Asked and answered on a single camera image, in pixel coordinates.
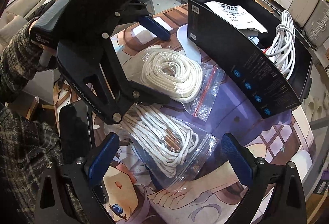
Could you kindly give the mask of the plaid sleeve forearm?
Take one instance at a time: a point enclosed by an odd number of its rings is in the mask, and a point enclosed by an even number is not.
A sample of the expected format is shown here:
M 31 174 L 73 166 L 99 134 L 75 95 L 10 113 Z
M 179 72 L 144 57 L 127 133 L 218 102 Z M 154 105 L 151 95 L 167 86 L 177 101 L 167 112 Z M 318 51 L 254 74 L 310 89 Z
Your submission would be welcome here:
M 30 41 L 28 21 L 1 53 L 1 223 L 34 223 L 41 174 L 62 165 L 59 135 L 46 122 L 26 118 L 22 90 L 37 72 L 42 49 Z

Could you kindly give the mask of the person's left hand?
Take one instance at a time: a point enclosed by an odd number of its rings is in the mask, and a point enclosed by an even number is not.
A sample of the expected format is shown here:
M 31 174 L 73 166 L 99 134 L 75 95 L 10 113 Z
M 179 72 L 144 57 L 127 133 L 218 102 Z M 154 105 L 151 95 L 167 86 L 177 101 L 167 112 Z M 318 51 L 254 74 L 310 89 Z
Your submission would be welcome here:
M 51 47 L 40 44 L 39 42 L 34 41 L 32 39 L 32 35 L 31 35 L 32 29 L 36 23 L 37 23 L 37 20 L 33 21 L 31 26 L 28 29 L 30 41 L 42 49 L 42 54 L 39 59 L 40 65 L 45 68 L 48 68 L 48 69 L 55 69 L 56 68 L 56 54 L 57 54 L 56 50 Z

